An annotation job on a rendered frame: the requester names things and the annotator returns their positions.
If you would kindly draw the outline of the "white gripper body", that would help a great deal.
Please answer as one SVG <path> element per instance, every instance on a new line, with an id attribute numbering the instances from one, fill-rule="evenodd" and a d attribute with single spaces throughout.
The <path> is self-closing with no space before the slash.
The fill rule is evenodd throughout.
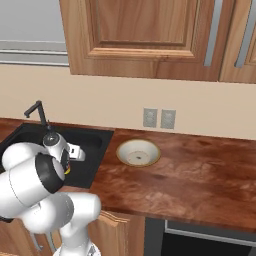
<path id="1" fill-rule="evenodd" d="M 77 145 L 69 146 L 69 157 L 73 161 L 84 161 L 85 160 L 85 152 Z"/>

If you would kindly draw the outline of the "black sink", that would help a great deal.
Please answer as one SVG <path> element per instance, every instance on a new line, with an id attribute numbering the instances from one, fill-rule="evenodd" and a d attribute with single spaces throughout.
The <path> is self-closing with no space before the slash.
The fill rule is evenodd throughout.
<path id="1" fill-rule="evenodd" d="M 71 144 L 78 145 L 85 152 L 84 161 L 70 162 L 71 171 L 66 175 L 65 185 L 89 189 L 111 141 L 113 131 L 89 128 L 53 126 Z M 41 124 L 23 123 L 0 143 L 0 173 L 4 171 L 1 158 L 6 148 L 18 142 L 32 142 L 43 145 L 46 128 Z"/>

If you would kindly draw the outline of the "white bowl with tan rim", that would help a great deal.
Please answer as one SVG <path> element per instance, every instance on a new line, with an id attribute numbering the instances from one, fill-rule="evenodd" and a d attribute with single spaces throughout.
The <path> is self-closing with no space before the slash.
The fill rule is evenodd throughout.
<path id="1" fill-rule="evenodd" d="M 146 167 L 155 164 L 160 159 L 161 151 L 149 140 L 131 139 L 118 146 L 116 156 L 128 166 Z"/>

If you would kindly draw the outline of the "black tap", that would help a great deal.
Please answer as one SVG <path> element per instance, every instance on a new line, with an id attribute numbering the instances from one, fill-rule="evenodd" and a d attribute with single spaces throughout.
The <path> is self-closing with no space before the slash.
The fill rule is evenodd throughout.
<path id="1" fill-rule="evenodd" d="M 33 113 L 35 110 L 38 111 L 41 125 L 44 126 L 46 129 L 50 129 L 49 123 L 46 121 L 45 112 L 43 109 L 43 104 L 41 100 L 36 101 L 31 107 L 29 107 L 25 112 L 24 115 L 26 118 L 30 117 L 30 114 Z"/>

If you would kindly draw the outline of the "wooden base cupboard door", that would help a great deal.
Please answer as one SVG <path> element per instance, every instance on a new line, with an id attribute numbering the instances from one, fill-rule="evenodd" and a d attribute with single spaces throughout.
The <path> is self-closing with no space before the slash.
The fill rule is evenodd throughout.
<path id="1" fill-rule="evenodd" d="M 23 223 L 15 219 L 11 223 L 0 221 L 0 256 L 52 256 L 46 234 L 35 235 L 42 251 L 36 250 L 34 243 Z M 56 249 L 61 246 L 58 231 L 52 232 Z"/>
<path id="2" fill-rule="evenodd" d="M 145 218 L 102 211 L 88 225 L 92 242 L 102 256 L 144 256 Z"/>

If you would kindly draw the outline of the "black dishwasher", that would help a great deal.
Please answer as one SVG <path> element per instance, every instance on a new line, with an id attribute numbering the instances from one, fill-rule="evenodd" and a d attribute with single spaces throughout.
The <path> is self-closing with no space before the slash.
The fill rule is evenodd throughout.
<path id="1" fill-rule="evenodd" d="M 256 233 L 147 217 L 144 256 L 256 256 Z"/>

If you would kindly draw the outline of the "grey wall socket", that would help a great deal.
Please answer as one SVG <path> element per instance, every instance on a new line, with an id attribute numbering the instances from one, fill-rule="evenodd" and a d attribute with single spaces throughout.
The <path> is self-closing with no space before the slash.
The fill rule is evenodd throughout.
<path id="1" fill-rule="evenodd" d="M 143 126 L 152 128 L 157 126 L 157 109 L 143 109 Z"/>
<path id="2" fill-rule="evenodd" d="M 164 129 L 173 129 L 175 126 L 175 110 L 162 110 L 161 127 Z"/>

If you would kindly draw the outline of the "grey window frame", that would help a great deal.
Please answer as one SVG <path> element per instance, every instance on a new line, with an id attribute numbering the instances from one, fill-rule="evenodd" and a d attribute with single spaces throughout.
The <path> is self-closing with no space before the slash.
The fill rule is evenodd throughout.
<path id="1" fill-rule="evenodd" d="M 0 63 L 69 66 L 59 0 L 0 0 Z"/>

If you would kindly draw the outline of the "wooden wall cupboard door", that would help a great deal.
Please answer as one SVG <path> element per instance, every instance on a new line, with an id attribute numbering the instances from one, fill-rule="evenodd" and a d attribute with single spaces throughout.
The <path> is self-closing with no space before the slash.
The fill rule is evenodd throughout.
<path id="1" fill-rule="evenodd" d="M 59 0 L 70 73 L 217 81 L 235 0 L 223 0 L 210 67 L 214 0 Z"/>
<path id="2" fill-rule="evenodd" d="M 235 0 L 219 80 L 230 83 L 256 83 L 256 23 L 245 63 L 234 66 L 246 27 L 251 0 Z"/>

